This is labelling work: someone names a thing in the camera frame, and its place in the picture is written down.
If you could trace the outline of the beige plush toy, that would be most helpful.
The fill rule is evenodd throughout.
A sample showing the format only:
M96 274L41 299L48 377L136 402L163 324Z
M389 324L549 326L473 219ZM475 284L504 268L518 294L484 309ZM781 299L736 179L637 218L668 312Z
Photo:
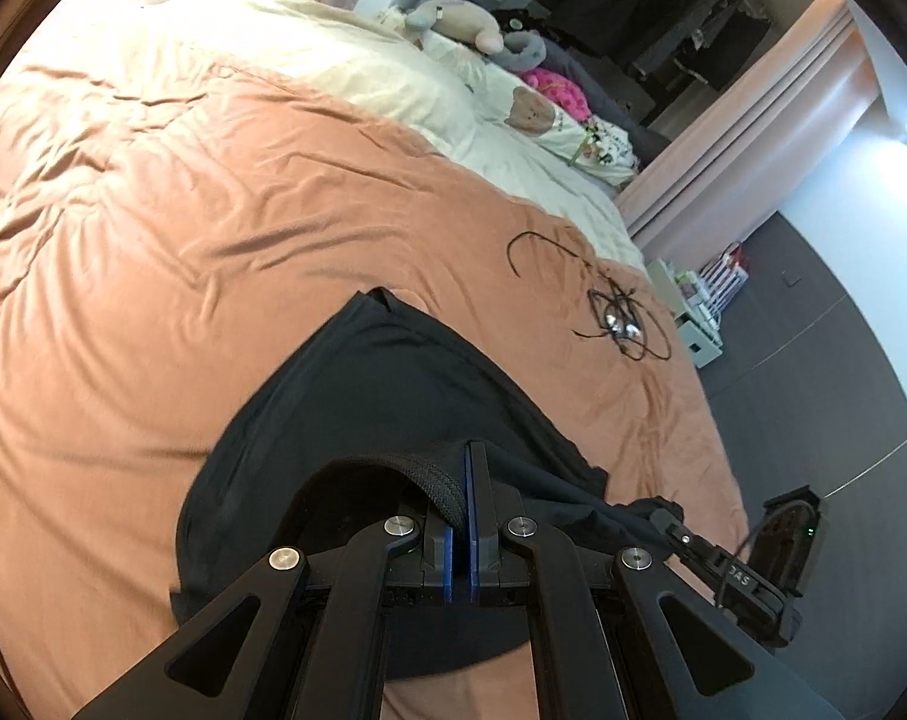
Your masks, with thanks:
M424 0L406 13L405 26L414 32L435 31L485 55L504 49L496 18L468 0Z

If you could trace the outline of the cream bear pillow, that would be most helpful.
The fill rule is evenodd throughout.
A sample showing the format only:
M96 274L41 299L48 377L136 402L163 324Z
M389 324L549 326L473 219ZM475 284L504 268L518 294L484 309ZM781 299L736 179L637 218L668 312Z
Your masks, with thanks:
M559 160L613 188L629 184L639 174L641 160L636 174L574 164L572 156L584 140L585 122L574 121L565 110L531 89L515 73L488 62L467 46L435 32L422 37L421 49L467 85L478 99L479 110L486 119L524 133L548 153L558 156Z

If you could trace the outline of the striped paper bag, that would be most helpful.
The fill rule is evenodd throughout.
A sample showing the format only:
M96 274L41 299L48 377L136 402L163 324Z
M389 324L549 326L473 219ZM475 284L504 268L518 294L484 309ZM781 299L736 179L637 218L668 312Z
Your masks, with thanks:
M707 293L707 307L714 314L722 314L750 278L750 260L743 245L730 244L699 270L699 277Z

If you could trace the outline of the orange-brown bed blanket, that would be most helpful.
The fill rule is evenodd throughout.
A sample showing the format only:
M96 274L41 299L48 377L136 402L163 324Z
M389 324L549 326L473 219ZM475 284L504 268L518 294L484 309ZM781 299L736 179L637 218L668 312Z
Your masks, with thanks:
M174 528L229 419L383 286L502 367L613 502L735 546L684 356L588 338L592 247L421 138L275 76L31 67L0 86L0 656L76 712L172 628Z

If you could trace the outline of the pink curtain right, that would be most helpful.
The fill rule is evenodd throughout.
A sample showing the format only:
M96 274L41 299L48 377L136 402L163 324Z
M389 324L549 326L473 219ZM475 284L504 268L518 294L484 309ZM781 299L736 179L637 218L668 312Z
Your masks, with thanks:
M815 0L621 193L634 244L699 268L750 238L878 96L847 0Z

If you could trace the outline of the white patterned cloth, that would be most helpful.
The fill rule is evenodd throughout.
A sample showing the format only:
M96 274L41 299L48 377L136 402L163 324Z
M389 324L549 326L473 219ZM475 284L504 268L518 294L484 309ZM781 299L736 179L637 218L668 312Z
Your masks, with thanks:
M629 133L624 128L592 117L585 122L584 130L584 140L577 146L572 156L574 164L636 174L639 169L639 158L634 153Z

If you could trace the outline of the white bedside cabinet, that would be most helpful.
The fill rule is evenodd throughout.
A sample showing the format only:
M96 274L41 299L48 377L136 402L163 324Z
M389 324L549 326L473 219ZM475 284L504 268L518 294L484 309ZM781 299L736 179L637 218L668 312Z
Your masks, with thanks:
M723 353L720 323L701 301L696 284L681 284L678 275L663 260L645 266L657 298L666 305L677 328L678 338L698 369L717 361Z

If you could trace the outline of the black pants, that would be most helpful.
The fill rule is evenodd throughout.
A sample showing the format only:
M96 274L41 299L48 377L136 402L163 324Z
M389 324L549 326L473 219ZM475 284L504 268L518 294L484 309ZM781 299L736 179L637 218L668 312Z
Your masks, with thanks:
M187 622L276 548L334 550L403 507L462 532L470 442L536 522L598 553L642 546L670 556L648 520L662 499L606 504L606 473L506 372L376 288L304 341L214 444L177 523L175 619Z

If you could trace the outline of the pink plush item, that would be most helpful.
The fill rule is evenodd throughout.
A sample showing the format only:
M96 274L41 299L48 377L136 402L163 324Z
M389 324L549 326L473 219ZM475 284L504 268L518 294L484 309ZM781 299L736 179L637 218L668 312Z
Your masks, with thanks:
M534 68L520 73L520 78L531 89L535 89L548 101L565 110L574 121L587 122L590 119L592 110L584 91L561 73L546 68Z

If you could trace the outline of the grey plush toy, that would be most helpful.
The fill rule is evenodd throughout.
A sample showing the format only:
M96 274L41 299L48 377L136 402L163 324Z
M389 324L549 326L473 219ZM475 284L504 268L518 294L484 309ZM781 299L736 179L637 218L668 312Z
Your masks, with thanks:
M545 39L531 31L512 31L504 36L504 47L491 57L491 62L520 75L535 70L546 59Z

